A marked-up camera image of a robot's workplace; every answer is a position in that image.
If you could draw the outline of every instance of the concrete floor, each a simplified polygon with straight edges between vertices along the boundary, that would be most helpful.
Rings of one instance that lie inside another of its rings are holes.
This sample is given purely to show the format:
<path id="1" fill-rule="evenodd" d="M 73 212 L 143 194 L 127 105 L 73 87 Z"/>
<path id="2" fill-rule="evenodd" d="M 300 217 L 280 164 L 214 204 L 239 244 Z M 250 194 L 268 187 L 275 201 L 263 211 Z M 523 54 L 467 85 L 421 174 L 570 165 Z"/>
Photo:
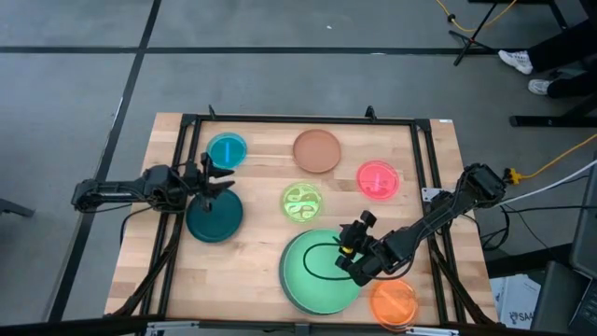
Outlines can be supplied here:
<path id="1" fill-rule="evenodd" d="M 444 2 L 468 27 L 488 8 Z M 0 46 L 137 46 L 151 4 L 0 0 Z M 584 20 L 578 2 L 558 5 L 569 23 Z M 450 28 L 432 0 L 163 0 L 150 46 L 454 48 L 459 41 L 448 36 Z M 479 40 L 524 48 L 558 32 L 548 7 L 516 6 Z M 0 197 L 37 210 L 31 219 L 0 217 L 1 325 L 45 319 L 76 224 L 72 190 L 97 167 L 132 58 L 0 54 Z M 458 67 L 452 61 L 409 55 L 147 55 L 109 178 L 139 175 L 156 112 L 205 112 L 208 104 L 222 114 L 361 116 L 373 105 L 380 117 L 453 119 L 464 162 L 486 162 L 496 171 L 532 172 L 593 133 L 511 128 L 512 114 L 557 115 L 577 100 L 532 95 L 529 77 L 493 56 L 467 57 Z M 594 149 L 575 152 L 511 194 L 567 175 L 586 164 Z M 579 204 L 583 188 L 581 181 L 515 206 Z M 104 311 L 126 214 L 96 217 L 65 318 Z M 493 210 L 477 216 L 483 232 L 504 224 Z M 576 216 L 570 210 L 525 218 L 548 245 L 559 245 L 572 240 Z M 538 248 L 513 217 L 502 252 Z"/>

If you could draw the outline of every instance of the white sneaker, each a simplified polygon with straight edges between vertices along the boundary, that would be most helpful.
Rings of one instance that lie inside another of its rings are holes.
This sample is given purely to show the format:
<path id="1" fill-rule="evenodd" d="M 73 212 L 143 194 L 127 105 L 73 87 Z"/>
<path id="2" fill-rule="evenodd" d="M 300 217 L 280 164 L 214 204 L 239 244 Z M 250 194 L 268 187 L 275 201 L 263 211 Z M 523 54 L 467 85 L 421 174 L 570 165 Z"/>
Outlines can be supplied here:
<path id="1" fill-rule="evenodd" d="M 531 79 L 529 81 L 529 91 L 538 95 L 548 95 L 548 87 L 551 80 Z"/>
<path id="2" fill-rule="evenodd" d="M 497 54 L 504 63 L 514 67 L 524 75 L 530 75 L 531 72 L 533 72 L 533 65 L 531 64 L 531 59 L 526 51 L 505 52 L 499 50 Z"/>

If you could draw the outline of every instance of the wooden table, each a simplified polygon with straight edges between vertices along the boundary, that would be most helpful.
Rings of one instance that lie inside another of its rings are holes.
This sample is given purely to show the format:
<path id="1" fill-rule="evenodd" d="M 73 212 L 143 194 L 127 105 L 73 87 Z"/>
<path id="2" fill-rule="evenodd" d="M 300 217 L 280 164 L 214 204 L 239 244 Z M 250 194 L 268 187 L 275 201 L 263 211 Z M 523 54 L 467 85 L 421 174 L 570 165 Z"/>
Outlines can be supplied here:
<path id="1" fill-rule="evenodd" d="M 149 139 L 143 169 L 171 164 L 181 114 L 159 113 Z M 431 120 L 437 164 L 443 188 L 454 188 L 463 171 L 454 125 L 450 120 Z M 338 166 L 324 174 L 311 174 L 293 162 L 292 145 L 303 131 L 321 128 L 334 133 L 341 143 Z M 423 215 L 417 183 L 410 128 L 403 126 L 214 122 L 201 124 L 200 153 L 211 138 L 223 132 L 241 135 L 248 146 L 246 159 L 236 169 L 231 188 L 243 201 L 244 220 L 237 233 L 224 243 L 206 244 L 193 238 L 185 226 L 175 263 L 167 316 L 185 319 L 244 321 L 308 321 L 329 323 L 376 323 L 368 308 L 371 284 L 346 310 L 334 315 L 306 315 L 285 297 L 278 279 L 278 263 L 286 244 L 299 233 L 317 228 L 339 230 L 352 223 L 364 209 L 377 218 L 371 234 L 381 237 L 389 230 L 414 223 Z M 187 133 L 188 151 L 190 132 Z M 426 153 L 423 134 L 422 151 Z M 384 160 L 399 173 L 401 186 L 394 198 L 374 202 L 358 190 L 355 174 L 365 161 Z M 423 155 L 427 185 L 431 186 L 428 159 Z M 289 222 L 281 212 L 280 197 L 293 182 L 314 183 L 324 197 L 323 213 L 308 224 Z M 147 272 L 159 214 L 144 212 L 129 220 L 105 311 L 115 311 L 132 294 Z M 474 301 L 496 319 L 493 296 L 475 224 L 458 218 L 452 227 L 458 273 Z M 417 324 L 436 325 L 437 307 L 426 242 L 404 280 L 418 295 Z M 450 285 L 444 279 L 449 316 L 454 319 Z M 154 290 L 151 312 L 157 311 L 160 291 Z"/>

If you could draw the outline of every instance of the yellow cable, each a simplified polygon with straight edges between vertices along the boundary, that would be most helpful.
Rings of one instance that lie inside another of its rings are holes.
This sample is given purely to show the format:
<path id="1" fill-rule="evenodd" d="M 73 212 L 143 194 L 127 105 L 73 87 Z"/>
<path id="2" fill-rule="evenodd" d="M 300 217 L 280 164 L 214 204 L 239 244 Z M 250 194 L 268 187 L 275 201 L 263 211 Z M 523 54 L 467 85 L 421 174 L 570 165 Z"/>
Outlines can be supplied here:
<path id="1" fill-rule="evenodd" d="M 589 139 L 587 139 L 587 140 L 585 140 L 585 141 L 581 142 L 580 144 L 578 144 L 578 145 L 576 145 L 576 146 L 574 146 L 574 147 L 572 147 L 572 148 L 570 148 L 570 149 L 566 150 L 566 151 L 565 151 L 565 152 L 563 152 L 563 153 L 562 153 L 562 154 L 561 154 L 559 157 L 557 157 L 557 158 L 553 159 L 553 160 L 552 160 L 550 163 L 548 163 L 548 164 L 544 165 L 544 166 L 543 166 L 543 167 L 541 167 L 541 169 L 539 169 L 538 171 L 536 171 L 536 172 L 534 172 L 534 173 L 532 173 L 532 174 L 530 174 L 530 175 L 519 175 L 519 176 L 518 176 L 518 178 L 519 178 L 519 179 L 529 179 L 529 178 L 532 178 L 532 177 L 535 177 L 535 176 L 537 176 L 537 175 L 541 174 L 541 172 L 543 172 L 544 170 L 548 169 L 548 168 L 549 168 L 550 166 L 552 166 L 552 165 L 553 165 L 555 162 L 557 162 L 557 161 L 561 160 L 563 157 L 565 157 L 566 155 L 568 155 L 568 154 L 572 153 L 573 151 L 575 151 L 575 150 L 577 150 L 577 149 L 579 149 L 579 148 L 581 148 L 581 147 L 585 146 L 585 145 L 586 145 L 586 144 L 588 144 L 588 143 L 589 143 L 589 142 L 590 142 L 592 139 L 594 139 L 594 138 L 596 138 L 596 137 L 597 137 L 597 134 L 594 134 L 594 135 L 592 135 L 592 136 L 591 136 Z"/>
<path id="2" fill-rule="evenodd" d="M 436 0 L 437 4 L 441 6 L 441 8 L 444 10 L 444 13 L 446 13 L 446 15 L 450 16 L 451 13 L 449 12 L 449 10 L 446 8 L 446 6 L 444 6 L 444 4 L 441 3 L 441 1 Z M 514 6 L 516 4 L 518 0 L 512 0 L 512 2 L 510 3 L 510 5 L 508 5 L 506 8 L 504 8 L 504 10 L 502 10 L 501 13 L 497 14 L 497 16 L 495 16 L 495 18 L 493 18 L 491 21 L 483 24 L 483 27 L 489 27 L 490 25 L 494 24 L 496 21 L 498 21 L 502 15 L 506 14 L 511 8 L 512 6 Z M 451 20 L 452 23 L 454 23 L 454 25 L 460 29 L 463 32 L 467 32 L 467 33 L 473 33 L 475 31 L 477 31 L 477 28 L 475 29 L 466 29 L 463 28 L 460 24 L 458 24 L 458 22 L 456 22 L 456 19 Z"/>

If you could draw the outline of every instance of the petri dish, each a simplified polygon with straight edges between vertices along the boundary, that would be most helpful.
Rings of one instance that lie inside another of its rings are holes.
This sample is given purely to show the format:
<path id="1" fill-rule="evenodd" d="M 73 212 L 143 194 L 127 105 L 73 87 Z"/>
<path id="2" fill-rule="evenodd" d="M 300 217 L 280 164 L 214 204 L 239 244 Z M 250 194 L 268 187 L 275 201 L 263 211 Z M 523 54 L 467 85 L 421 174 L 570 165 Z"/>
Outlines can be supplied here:
<path id="1" fill-rule="evenodd" d="M 378 281 L 371 290 L 369 308 L 384 328 L 399 332 L 414 324 L 419 304 L 414 289 L 404 281 Z"/>
<path id="2" fill-rule="evenodd" d="M 322 280 L 307 273 L 303 265 L 305 251 L 318 243 L 335 243 L 333 230 L 310 230 L 295 237 L 280 258 L 280 284 L 286 297 L 300 311 L 311 315 L 341 312 L 358 297 L 361 287 L 353 280 Z M 348 273 L 335 265 L 340 255 L 337 246 L 316 247 L 307 255 L 309 269 L 322 276 L 340 278 Z"/>
<path id="3" fill-rule="evenodd" d="M 207 144 L 207 153 L 216 167 L 232 169 L 246 157 L 246 143 L 236 133 L 221 133 Z"/>
<path id="4" fill-rule="evenodd" d="M 392 198 L 400 187 L 398 173 L 384 161 L 368 161 L 356 172 L 356 182 L 370 199 L 385 201 Z"/>
<path id="5" fill-rule="evenodd" d="M 301 133 L 292 146 L 292 155 L 300 168 L 311 173 L 324 173 L 340 162 L 340 142 L 325 130 Z"/>
<path id="6" fill-rule="evenodd" d="M 232 191 L 224 190 L 212 201 L 212 211 L 205 212 L 198 199 L 187 208 L 187 227 L 193 237 L 205 243 L 223 242 L 232 236 L 243 221 L 243 204 Z"/>
<path id="7" fill-rule="evenodd" d="M 297 223 L 314 220 L 321 212 L 323 198 L 316 186 L 294 183 L 282 193 L 282 212 Z"/>

